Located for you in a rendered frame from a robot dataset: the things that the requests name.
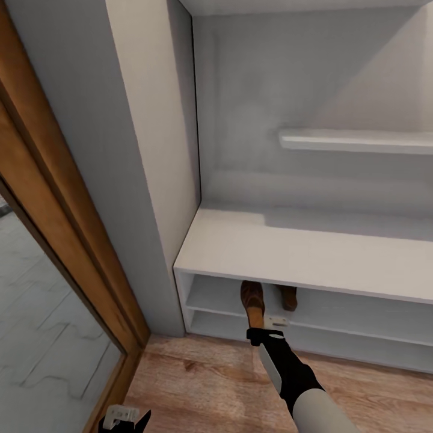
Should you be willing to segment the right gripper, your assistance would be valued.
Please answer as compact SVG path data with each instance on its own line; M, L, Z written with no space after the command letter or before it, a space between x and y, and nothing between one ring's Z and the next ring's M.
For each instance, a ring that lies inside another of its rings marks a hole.
M278 333L283 337L282 331L279 330L267 330L262 328L250 328L247 330L247 338L251 340L252 346L260 346L261 339L267 335L267 333Z

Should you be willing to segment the sandal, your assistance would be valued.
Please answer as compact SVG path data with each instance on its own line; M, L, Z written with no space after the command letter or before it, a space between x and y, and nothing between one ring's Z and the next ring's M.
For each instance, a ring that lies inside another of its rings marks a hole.
M262 328L265 315L263 287L259 282L243 280L241 284L241 301L247 312L250 328Z
M296 287L282 286L279 284L275 284L275 286L281 291L281 303L284 311L293 313L298 307L298 301L296 299Z

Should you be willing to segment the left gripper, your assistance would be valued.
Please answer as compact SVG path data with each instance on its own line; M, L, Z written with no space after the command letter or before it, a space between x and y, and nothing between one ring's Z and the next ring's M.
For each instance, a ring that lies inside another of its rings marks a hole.
M115 425L111 430L103 429L103 422L105 417L99 422L98 433L143 433L147 423L151 417L151 410L149 410L143 418L139 420L137 424L133 422L120 421L118 425Z

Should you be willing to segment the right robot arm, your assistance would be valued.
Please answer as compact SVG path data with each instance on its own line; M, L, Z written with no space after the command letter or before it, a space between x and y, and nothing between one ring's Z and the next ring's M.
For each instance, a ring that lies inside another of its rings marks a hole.
M260 360L299 433L363 433L317 382L313 370L292 352L282 331L288 327L283 316L264 315L262 328L247 330L252 346L259 346Z

